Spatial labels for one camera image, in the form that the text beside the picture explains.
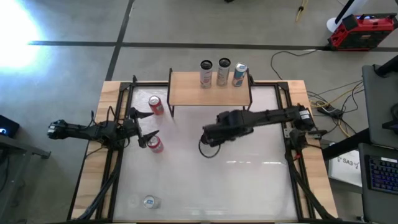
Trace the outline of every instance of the keyboard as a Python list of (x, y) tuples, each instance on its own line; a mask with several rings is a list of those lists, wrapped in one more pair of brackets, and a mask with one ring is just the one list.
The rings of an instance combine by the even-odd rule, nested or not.
[(398, 194), (398, 159), (367, 156), (369, 167), (369, 188)]

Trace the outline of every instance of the concrete floor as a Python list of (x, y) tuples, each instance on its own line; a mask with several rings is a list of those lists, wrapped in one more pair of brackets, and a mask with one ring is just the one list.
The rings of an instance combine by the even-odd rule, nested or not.
[[(52, 151), (47, 161), (33, 158), (20, 205), (10, 218), (29, 223), (66, 219), (87, 142), (54, 141), (46, 136), (56, 119), (86, 124), (97, 107), (114, 47), (25, 46), (31, 40), (115, 42), (128, 0), (35, 0), (0, 2), (0, 114), (21, 124), (23, 142)], [(322, 46), (330, 36), (325, 22), (346, 0), (310, 1), (294, 23), (301, 1), (291, 0), (136, 0), (125, 42), (264, 44)], [(360, 12), (397, 12), (394, 0), (369, 0)], [(398, 47), (398, 31), (382, 47)], [(197, 71), (203, 59), (228, 57), (246, 62), (256, 80), (275, 80), (270, 60), (278, 50), (171, 49), (122, 47), (112, 80), (166, 80), (168, 68)], [(304, 51), (292, 51), (296, 54)], [(274, 67), (284, 79), (305, 80), (307, 89), (321, 92), (361, 79), (361, 66), (384, 63), (397, 52), (315, 52), (303, 57), (280, 54)], [(351, 86), (323, 95), (333, 99)], [(356, 95), (359, 110), (345, 115), (355, 130), (367, 127), (364, 95)], [(348, 108), (354, 104), (349, 101)], [(316, 117), (320, 129), (334, 124)], [(340, 141), (333, 131), (325, 139)], [(361, 196), (333, 186), (339, 216), (361, 215)]]

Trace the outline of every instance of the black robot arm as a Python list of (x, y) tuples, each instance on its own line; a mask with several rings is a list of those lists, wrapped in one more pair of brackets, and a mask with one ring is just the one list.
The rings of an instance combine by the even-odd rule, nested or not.
[(302, 105), (260, 112), (225, 111), (217, 115), (216, 124), (203, 127), (201, 142), (214, 147), (252, 133), (253, 127), (289, 121), (292, 121), (294, 126), (301, 131), (309, 131), (315, 126), (308, 108)]
[(142, 135), (138, 123), (139, 118), (146, 118), (153, 113), (142, 113), (135, 108), (129, 110), (130, 119), (123, 120), (120, 124), (117, 121), (102, 121), (92, 126), (70, 124), (60, 119), (50, 124), (47, 136), (50, 139), (78, 138), (90, 141), (98, 141), (104, 147), (123, 147), (119, 143), (123, 139), (138, 136), (140, 147), (146, 147), (146, 142), (155, 136), (159, 131)]

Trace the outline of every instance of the white tabletop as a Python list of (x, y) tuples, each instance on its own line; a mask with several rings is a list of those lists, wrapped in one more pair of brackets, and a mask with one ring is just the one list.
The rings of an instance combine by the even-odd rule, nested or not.
[[(131, 138), (123, 155), (115, 221), (297, 219), (280, 124), (255, 128), (207, 159), (198, 150), (202, 126), (215, 123), (220, 112), (242, 107), (176, 106), (172, 119), (167, 89), (154, 87), (135, 87), (132, 106), (150, 111), (152, 95), (160, 97), (165, 113), (141, 119), (140, 125), (144, 134), (160, 130), (164, 151), (141, 149)], [(274, 87), (253, 87), (252, 98), (251, 111), (277, 109)], [(145, 208), (146, 195), (160, 198), (160, 207)]]

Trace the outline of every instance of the soda can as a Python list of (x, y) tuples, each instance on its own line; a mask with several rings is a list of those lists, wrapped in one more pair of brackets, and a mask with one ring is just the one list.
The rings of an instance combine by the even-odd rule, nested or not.
[(148, 209), (158, 208), (160, 205), (160, 198), (153, 195), (147, 195), (144, 199), (144, 207)]
[(234, 78), (232, 80), (232, 85), (236, 87), (241, 86), (247, 70), (248, 70), (247, 65), (238, 62), (235, 65), (235, 72), (234, 72)]
[(161, 153), (164, 149), (162, 141), (157, 136), (152, 137), (147, 145), (154, 153)]
[(162, 101), (160, 100), (159, 97), (151, 96), (149, 98), (148, 104), (155, 115), (162, 115), (164, 113)]
[(213, 63), (209, 60), (200, 62), (200, 85), (202, 88), (211, 87), (211, 75), (213, 74)]
[(221, 58), (218, 61), (217, 85), (225, 86), (227, 84), (230, 65), (231, 61), (228, 58)]

